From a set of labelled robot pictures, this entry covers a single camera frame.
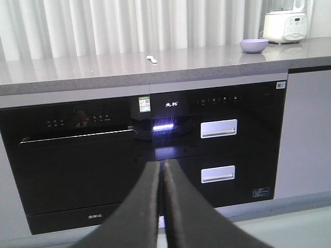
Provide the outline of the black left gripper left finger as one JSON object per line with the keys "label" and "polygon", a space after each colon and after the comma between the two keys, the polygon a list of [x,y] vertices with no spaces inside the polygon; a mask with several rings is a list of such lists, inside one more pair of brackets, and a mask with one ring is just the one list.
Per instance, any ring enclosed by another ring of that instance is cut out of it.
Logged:
{"label": "black left gripper left finger", "polygon": [[147,162],[124,202],[72,247],[156,247],[160,163]]}

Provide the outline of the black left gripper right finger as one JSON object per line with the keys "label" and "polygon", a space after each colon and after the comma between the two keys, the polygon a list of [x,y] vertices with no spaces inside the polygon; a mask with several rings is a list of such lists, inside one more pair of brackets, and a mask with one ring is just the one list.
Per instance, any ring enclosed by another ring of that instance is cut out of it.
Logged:
{"label": "black left gripper right finger", "polygon": [[163,210],[169,247],[269,247],[221,215],[190,183],[175,159],[163,168]]}

